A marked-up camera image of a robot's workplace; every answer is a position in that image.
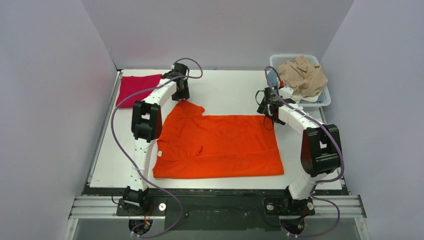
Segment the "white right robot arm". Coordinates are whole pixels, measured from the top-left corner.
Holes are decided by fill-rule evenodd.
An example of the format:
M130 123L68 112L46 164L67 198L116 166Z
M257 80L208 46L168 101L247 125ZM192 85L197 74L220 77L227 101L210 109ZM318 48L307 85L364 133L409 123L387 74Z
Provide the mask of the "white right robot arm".
M301 136L300 176L288 186L289 197L282 201L283 209L290 215L303 207L317 184L326 183L326 176L341 168L342 150L339 129L311 117L296 103L289 103L277 94L276 87L266 87L257 112L275 124L291 127Z

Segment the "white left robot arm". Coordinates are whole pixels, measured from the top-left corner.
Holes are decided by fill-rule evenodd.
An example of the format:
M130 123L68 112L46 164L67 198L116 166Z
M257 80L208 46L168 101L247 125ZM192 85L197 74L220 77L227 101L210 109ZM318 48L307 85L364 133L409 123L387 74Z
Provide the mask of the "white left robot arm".
M178 101L190 96L187 74L189 68L174 63L171 70L162 75L158 88L145 99L133 104L131 132L135 138L131 177L122 194L123 201L136 215L145 214L150 207L149 184L145 181L149 173L150 158L156 140L162 132L161 107L168 99Z

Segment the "orange t-shirt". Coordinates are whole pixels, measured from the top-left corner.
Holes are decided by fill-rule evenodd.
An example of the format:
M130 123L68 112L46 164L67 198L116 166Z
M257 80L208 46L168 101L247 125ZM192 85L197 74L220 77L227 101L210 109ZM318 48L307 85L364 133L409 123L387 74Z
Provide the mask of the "orange t-shirt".
M179 102L157 140L157 179L262 177L284 174L275 132L259 115L206 115Z

